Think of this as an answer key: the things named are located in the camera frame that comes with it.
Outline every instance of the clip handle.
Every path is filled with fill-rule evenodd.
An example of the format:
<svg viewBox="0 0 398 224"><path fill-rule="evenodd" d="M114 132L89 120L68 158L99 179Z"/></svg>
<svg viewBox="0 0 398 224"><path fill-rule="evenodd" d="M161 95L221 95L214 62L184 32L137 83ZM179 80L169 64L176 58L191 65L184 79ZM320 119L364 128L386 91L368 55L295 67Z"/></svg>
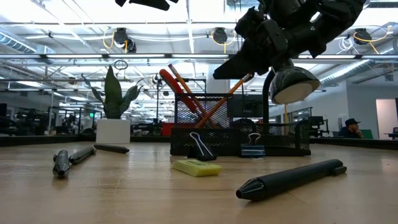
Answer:
<svg viewBox="0 0 398 224"><path fill-rule="evenodd" d="M257 140L261 138L260 133L251 133L249 134L249 145L255 146L257 144Z"/></svg>

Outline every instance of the man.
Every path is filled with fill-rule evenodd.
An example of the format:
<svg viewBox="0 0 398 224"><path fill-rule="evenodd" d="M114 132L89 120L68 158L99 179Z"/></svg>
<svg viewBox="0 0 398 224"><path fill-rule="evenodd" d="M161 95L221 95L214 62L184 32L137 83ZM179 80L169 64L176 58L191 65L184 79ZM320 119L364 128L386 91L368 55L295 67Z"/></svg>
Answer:
<svg viewBox="0 0 398 224"><path fill-rule="evenodd" d="M363 134L358 127L359 123L360 122L357 122L354 118L346 120L346 126L341 129L339 136L342 136L344 138L356 138L356 139L363 138Z"/></svg>

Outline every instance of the binder clip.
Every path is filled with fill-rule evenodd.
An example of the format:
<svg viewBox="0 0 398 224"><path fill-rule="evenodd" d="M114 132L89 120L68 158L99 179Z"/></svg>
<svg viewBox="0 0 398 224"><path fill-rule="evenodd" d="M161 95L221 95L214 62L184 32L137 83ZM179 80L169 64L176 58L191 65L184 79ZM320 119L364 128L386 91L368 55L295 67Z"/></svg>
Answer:
<svg viewBox="0 0 398 224"><path fill-rule="evenodd" d="M249 134L249 143L241 145L241 157L259 158L266 155L264 146L257 145L257 140L261 138L259 133Z"/></svg>
<svg viewBox="0 0 398 224"><path fill-rule="evenodd" d="M210 147L205 146L200 140L200 135L198 133L191 132L189 135L195 141L195 145L190 149L188 158L196 158L199 161L212 161L217 159L217 155L213 153Z"/></svg>

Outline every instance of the table surface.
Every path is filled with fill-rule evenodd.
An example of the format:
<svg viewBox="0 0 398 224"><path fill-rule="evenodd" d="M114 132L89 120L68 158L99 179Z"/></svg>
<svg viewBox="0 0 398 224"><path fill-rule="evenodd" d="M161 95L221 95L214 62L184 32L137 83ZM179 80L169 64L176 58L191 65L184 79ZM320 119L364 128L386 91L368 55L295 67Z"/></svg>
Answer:
<svg viewBox="0 0 398 224"><path fill-rule="evenodd" d="M0 148L1 223L397 223L398 151L311 145L310 157L219 157L219 176L170 168L170 144L132 143L128 154L98 151L52 174L52 156L92 142ZM263 202L235 196L245 181L340 159L347 174L325 177Z"/></svg>

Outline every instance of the computer monitor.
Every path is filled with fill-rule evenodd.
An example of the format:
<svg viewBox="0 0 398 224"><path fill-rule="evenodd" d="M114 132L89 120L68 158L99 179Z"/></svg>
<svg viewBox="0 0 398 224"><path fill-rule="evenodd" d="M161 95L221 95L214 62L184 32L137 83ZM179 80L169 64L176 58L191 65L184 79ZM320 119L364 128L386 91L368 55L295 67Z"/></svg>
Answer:
<svg viewBox="0 0 398 224"><path fill-rule="evenodd" d="M233 102L229 105L234 118L262 117L261 95L234 95Z"/></svg>

